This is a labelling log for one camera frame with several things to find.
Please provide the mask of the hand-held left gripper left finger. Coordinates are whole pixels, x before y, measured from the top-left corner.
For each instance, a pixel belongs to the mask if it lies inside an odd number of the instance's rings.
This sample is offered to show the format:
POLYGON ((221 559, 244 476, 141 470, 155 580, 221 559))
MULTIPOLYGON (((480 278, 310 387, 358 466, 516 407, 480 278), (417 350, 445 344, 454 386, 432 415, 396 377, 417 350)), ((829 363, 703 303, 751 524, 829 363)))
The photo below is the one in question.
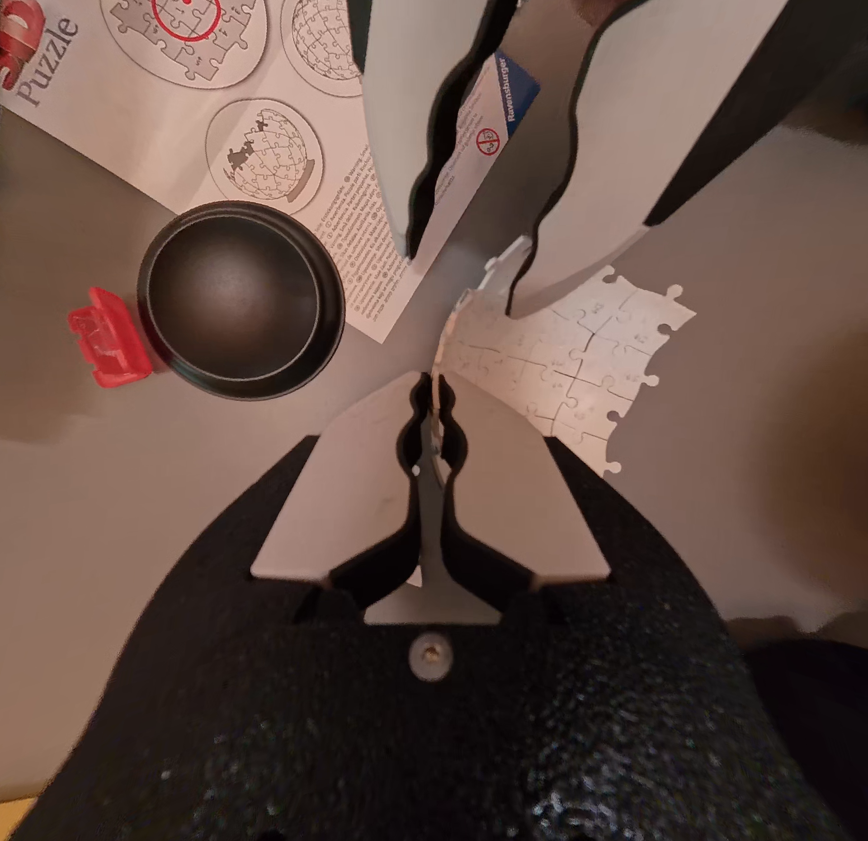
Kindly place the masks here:
POLYGON ((431 378, 412 371, 340 413, 314 443, 250 573, 343 591, 368 608, 417 574, 421 427, 431 378))

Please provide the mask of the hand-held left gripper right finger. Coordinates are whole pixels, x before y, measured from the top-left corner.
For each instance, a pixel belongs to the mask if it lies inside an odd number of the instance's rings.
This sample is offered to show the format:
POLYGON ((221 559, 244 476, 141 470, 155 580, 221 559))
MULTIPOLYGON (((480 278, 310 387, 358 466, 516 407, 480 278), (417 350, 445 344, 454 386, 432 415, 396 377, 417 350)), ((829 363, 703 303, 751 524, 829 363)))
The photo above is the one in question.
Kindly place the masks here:
POLYGON ((605 582, 611 567, 548 438, 460 375, 440 372, 437 393, 450 577, 492 608, 544 588, 605 582))

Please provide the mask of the red plastic clip part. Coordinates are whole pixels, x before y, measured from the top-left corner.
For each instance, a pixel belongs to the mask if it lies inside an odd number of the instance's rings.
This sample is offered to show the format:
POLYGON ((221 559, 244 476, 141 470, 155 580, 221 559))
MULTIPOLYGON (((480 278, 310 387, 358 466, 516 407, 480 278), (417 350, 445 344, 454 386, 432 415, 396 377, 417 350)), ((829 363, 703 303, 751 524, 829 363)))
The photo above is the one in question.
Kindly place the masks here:
POLYGON ((101 287, 90 288, 89 300, 67 322, 95 383, 115 389, 146 380, 154 366, 124 300, 101 287))

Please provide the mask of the curved assembled white puzzle section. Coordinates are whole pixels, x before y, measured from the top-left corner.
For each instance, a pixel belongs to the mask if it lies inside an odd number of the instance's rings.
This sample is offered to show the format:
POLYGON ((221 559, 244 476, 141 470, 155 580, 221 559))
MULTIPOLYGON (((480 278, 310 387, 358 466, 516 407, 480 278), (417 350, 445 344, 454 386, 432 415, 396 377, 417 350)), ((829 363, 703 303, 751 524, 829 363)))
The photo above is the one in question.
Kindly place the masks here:
POLYGON ((485 266, 448 318, 432 368, 432 437, 443 443, 439 377, 462 377, 500 399, 545 437, 556 437, 599 476, 616 475, 609 438, 643 386, 655 353, 695 313, 680 303, 682 286, 641 289, 604 266, 580 285, 521 319, 506 314, 507 275, 532 248, 520 236, 485 266))

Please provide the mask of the printed instruction sheet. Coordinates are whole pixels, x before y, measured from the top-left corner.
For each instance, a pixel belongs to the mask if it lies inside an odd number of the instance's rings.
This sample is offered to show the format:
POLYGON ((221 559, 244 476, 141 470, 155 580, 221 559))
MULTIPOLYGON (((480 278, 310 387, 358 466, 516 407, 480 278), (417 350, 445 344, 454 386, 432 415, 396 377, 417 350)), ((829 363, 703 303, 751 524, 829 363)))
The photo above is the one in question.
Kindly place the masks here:
POLYGON ((340 272, 346 321, 383 343, 540 86, 483 66, 412 261, 392 241, 346 0, 8 0, 2 105, 177 215, 221 199, 293 216, 340 272))

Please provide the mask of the person's torso in black clothing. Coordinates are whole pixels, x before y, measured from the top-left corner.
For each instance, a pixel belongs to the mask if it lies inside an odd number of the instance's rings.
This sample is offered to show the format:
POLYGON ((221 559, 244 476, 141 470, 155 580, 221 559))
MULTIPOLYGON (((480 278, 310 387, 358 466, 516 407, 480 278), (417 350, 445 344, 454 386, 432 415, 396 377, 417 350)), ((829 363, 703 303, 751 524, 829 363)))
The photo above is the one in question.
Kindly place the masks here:
POLYGON ((745 653, 766 712, 855 839, 867 838, 867 649, 785 640, 745 653))

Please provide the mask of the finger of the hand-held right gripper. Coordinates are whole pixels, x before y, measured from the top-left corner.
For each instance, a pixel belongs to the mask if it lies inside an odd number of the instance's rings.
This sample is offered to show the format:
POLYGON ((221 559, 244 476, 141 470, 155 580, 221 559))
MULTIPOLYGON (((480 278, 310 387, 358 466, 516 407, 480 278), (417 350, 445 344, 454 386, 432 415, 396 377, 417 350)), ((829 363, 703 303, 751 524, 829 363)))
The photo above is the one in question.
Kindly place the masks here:
POLYGON ((635 0, 592 38, 561 188, 534 227, 507 315, 536 313, 649 231, 652 210, 789 0, 635 0))
POLYGON ((349 0, 353 58, 392 239, 414 259, 457 141, 462 98, 519 0, 349 0))

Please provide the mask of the yellow plastic bin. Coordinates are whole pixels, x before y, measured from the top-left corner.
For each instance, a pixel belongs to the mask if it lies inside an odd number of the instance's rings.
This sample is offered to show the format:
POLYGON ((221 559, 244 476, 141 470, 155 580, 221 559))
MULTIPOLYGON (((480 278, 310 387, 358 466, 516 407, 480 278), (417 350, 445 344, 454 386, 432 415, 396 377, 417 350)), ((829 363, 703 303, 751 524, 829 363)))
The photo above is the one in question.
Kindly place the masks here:
POLYGON ((26 818, 27 814, 32 810, 35 803, 38 802, 38 796, 25 797, 9 801, 2 801, 0 804, 0 835, 1 840, 9 840, 16 828, 26 818))

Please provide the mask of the black round ball stand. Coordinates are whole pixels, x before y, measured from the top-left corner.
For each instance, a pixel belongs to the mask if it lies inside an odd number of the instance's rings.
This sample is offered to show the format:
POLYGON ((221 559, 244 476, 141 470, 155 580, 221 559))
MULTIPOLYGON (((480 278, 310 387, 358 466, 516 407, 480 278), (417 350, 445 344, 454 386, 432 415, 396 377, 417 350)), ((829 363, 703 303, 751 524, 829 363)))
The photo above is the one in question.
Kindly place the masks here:
POLYGON ((345 324, 337 266, 316 235, 263 204, 222 201, 150 242, 136 305, 165 366, 201 391, 265 401, 298 391, 334 357, 345 324))

